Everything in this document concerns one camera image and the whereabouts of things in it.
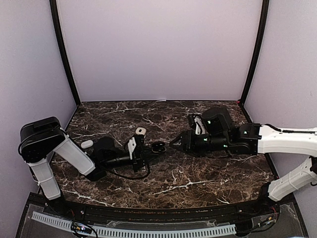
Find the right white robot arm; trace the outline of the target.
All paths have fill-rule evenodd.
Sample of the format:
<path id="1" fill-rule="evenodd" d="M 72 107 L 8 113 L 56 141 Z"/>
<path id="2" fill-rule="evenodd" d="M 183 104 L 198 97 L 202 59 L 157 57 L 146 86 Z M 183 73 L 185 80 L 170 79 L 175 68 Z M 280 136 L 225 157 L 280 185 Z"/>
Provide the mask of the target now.
<path id="1" fill-rule="evenodd" d="M 188 115 L 190 130 L 181 132 L 170 147 L 194 157 L 214 151 L 227 155 L 269 153 L 306 155 L 306 160 L 261 187 L 253 211 L 263 215 L 272 203 L 317 179 L 317 129 L 277 128 L 271 124 L 245 123 L 235 126 L 227 108 L 213 107 L 202 114 Z"/>

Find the white oval charging case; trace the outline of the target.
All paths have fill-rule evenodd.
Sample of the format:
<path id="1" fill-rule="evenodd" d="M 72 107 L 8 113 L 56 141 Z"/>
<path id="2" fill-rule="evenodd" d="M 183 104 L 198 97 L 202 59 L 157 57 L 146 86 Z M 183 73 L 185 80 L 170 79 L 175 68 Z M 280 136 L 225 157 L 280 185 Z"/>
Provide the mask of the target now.
<path id="1" fill-rule="evenodd" d="M 94 142 L 92 140 L 86 140 L 86 141 L 81 143 L 81 148 L 82 149 L 87 149 L 87 148 L 92 147 L 93 144 L 94 144 Z"/>

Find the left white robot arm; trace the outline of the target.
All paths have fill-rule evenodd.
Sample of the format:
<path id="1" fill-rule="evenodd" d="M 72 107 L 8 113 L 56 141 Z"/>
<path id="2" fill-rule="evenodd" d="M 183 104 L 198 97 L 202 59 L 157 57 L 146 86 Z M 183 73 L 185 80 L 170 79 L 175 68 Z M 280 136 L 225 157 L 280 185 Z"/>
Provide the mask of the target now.
<path id="1" fill-rule="evenodd" d="M 51 201 L 51 209 L 59 216 L 66 216 L 70 206 L 62 199 L 47 156 L 59 156 L 89 181 L 98 181 L 107 173 L 113 174 L 115 168 L 124 166 L 131 166 L 135 173 L 145 168 L 146 174 L 135 178 L 140 180 L 150 174 L 150 162 L 166 152 L 164 142 L 147 146 L 145 137 L 146 130 L 139 127 L 122 149 L 108 136 L 96 142 L 87 140 L 77 144 L 56 117 L 49 117 L 22 126 L 18 153 L 29 166 L 45 198 Z"/>

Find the small white charging case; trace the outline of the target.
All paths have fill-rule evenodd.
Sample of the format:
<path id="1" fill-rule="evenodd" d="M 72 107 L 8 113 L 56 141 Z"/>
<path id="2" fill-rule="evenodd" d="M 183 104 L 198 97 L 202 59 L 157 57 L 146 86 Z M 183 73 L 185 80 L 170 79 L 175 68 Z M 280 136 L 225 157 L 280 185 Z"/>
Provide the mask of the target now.
<path id="1" fill-rule="evenodd" d="M 143 127 L 138 127 L 135 131 L 137 135 L 146 135 L 147 130 Z"/>

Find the black earbud case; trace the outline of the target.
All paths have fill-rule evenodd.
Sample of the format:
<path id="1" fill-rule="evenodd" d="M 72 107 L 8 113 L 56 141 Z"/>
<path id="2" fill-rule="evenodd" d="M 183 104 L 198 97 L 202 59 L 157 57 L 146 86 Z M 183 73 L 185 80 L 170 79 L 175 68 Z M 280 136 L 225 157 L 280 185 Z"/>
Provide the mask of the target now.
<path id="1" fill-rule="evenodd" d="M 165 143 L 161 141 L 154 142 L 151 147 L 153 153 L 164 153 L 166 151 Z"/>

